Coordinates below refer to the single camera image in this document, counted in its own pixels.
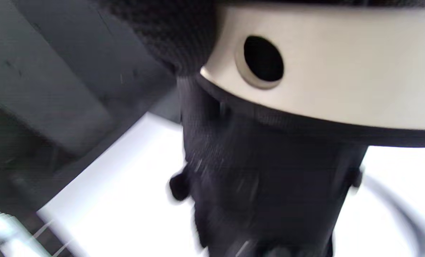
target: dark gray panel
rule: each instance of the dark gray panel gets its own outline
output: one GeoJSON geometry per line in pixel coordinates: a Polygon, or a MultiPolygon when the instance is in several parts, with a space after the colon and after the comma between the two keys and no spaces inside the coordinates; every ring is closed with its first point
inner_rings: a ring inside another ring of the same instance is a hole
{"type": "Polygon", "coordinates": [[[0,107],[78,155],[113,127],[108,111],[9,0],[0,0],[0,107]]]}
{"type": "Polygon", "coordinates": [[[173,88],[149,110],[152,114],[181,123],[181,104],[177,88],[173,88]]]}
{"type": "Polygon", "coordinates": [[[121,119],[175,85],[131,29],[88,0],[14,0],[85,85],[121,119]]]}
{"type": "Polygon", "coordinates": [[[38,146],[40,140],[0,110],[0,167],[38,146]]]}

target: round hole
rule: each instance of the round hole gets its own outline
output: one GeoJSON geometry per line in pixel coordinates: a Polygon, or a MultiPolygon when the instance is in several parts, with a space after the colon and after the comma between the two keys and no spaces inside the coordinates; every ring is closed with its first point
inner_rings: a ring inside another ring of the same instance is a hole
{"type": "Polygon", "coordinates": [[[284,62],[279,50],[261,36],[249,36],[245,40],[244,59],[260,80],[277,81],[284,75],[284,62]]]}

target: white surface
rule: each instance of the white surface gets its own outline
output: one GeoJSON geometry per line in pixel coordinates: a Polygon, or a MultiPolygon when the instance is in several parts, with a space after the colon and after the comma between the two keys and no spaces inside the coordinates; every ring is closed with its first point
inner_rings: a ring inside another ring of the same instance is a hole
{"type": "Polygon", "coordinates": [[[245,4],[222,15],[201,74],[225,91],[318,119],[425,129],[424,10],[245,4]],[[273,89],[254,88],[238,72],[235,55],[249,35],[280,50],[284,76],[273,89]]]}
{"type": "MultiPolygon", "coordinates": [[[[425,148],[370,147],[363,166],[425,222],[425,148]]],[[[413,235],[398,215],[365,187],[352,191],[335,228],[336,257],[414,257],[413,235]]]]}
{"type": "Polygon", "coordinates": [[[182,128],[146,114],[38,213],[78,257],[196,256],[193,204],[166,193],[182,166],[182,128]]]}
{"type": "MultiPolygon", "coordinates": [[[[170,202],[168,179],[183,166],[182,133],[147,114],[39,214],[78,257],[205,255],[192,202],[170,202]]],[[[425,148],[371,147],[366,172],[425,218],[425,148]]],[[[365,188],[349,194],[335,230],[336,257],[413,257],[411,235],[365,188]]]]}

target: gray wall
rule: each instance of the gray wall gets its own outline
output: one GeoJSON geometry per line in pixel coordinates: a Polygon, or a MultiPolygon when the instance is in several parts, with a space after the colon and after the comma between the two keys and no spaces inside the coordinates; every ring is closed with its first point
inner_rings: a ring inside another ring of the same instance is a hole
{"type": "Polygon", "coordinates": [[[119,118],[175,84],[133,31],[89,0],[13,0],[71,70],[119,118]]]}
{"type": "Polygon", "coordinates": [[[105,107],[9,0],[0,0],[0,108],[77,155],[114,126],[105,107]]]}

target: black fabric cover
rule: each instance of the black fabric cover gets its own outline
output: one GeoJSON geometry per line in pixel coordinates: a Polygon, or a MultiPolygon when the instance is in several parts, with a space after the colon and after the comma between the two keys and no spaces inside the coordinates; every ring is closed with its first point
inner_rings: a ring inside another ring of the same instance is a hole
{"type": "MultiPolygon", "coordinates": [[[[178,76],[188,164],[170,187],[177,200],[195,200],[199,241],[209,255],[331,257],[333,227],[367,143],[324,137],[322,127],[306,130],[202,78],[217,36],[215,1],[96,1],[178,76]]],[[[294,2],[425,7],[425,0],[294,2]]]]}

